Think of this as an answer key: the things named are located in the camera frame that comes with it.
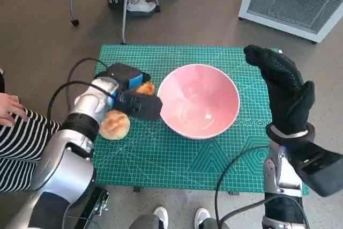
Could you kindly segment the person's hand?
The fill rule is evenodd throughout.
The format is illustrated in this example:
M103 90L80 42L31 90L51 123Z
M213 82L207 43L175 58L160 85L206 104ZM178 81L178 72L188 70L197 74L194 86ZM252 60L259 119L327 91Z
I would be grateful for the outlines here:
M1 93L1 125L12 127L15 124L11 114L20 116L25 122L28 117L18 96Z

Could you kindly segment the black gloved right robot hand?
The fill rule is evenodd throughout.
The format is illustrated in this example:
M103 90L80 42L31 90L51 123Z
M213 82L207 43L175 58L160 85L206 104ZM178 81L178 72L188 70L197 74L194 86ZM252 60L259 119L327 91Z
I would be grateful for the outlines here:
M272 125L285 135L307 130L309 111L315 101L315 86L304 82L295 63L282 53L248 45L246 62L258 67L267 84Z

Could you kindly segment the bare left robot hand, blue tape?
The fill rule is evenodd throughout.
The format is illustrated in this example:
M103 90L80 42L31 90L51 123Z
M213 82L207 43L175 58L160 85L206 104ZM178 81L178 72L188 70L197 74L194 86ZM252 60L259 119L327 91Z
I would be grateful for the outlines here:
M122 63L110 65L105 71L95 75L94 78L98 77L109 77L116 80L120 90L132 90L143 83L149 82L151 79L149 73Z

